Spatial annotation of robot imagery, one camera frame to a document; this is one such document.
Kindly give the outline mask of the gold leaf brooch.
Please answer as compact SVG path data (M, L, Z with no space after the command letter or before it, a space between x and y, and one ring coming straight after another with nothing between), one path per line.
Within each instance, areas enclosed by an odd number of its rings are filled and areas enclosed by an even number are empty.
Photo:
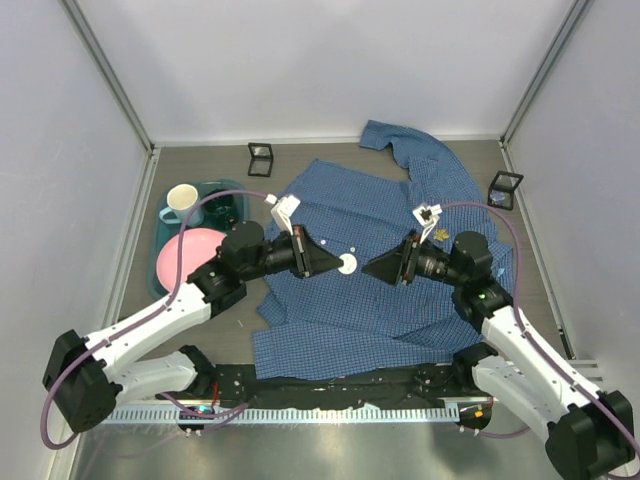
M436 229L434 233L434 239L440 242L444 242L450 238L450 234L446 229Z

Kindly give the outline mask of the blue plaid shirt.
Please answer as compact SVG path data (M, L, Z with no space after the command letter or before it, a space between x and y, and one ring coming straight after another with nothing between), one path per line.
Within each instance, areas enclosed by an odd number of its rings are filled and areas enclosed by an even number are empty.
M287 272L267 277L269 290L258 309L267 328L253 336L261 379L325 380L442 363L479 341L457 314L450 286L425 278L392 286L362 272L417 227L412 211L420 204L445 206L439 227L450 235L483 234L493 274L505 288L514 283L513 251L499 240L476 182L444 143L419 130L370 121L360 144L390 149L408 177L392 181L315 160L288 186L301 200L293 222L318 244L326 240L320 245L331 254L353 254L358 268L351 275L332 270L309 279Z

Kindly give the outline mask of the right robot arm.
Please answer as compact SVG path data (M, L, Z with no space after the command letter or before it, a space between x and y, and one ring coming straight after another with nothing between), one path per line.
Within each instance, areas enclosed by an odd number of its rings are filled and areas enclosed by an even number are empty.
M484 338L455 354L453 386L503 403L543 442L562 478L637 475L630 402L602 391L550 347L493 277L492 262L480 233L458 234L450 252L410 233L363 271L390 285L424 277L453 286L456 311Z

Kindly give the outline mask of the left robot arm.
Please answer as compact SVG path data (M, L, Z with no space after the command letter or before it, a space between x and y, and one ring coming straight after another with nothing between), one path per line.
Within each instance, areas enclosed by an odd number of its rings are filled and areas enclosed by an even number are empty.
M152 360L146 354L230 309L246 296L249 281L284 271L306 279L342 265L302 225L268 240L258 223L244 222L161 300L89 335L60 335L43 378L45 405L56 406L71 430L82 433L132 401L172 392L203 398L212 389L214 369L200 350L186 345Z

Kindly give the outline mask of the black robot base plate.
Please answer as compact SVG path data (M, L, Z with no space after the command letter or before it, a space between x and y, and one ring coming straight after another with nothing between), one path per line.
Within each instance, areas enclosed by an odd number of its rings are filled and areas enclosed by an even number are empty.
M449 364L384 368L325 380L258 379L251 364L218 364L200 393L173 392L181 402L216 399L222 407L246 403L255 409L344 410L366 404L383 410L441 407L447 398L485 398L462 382Z

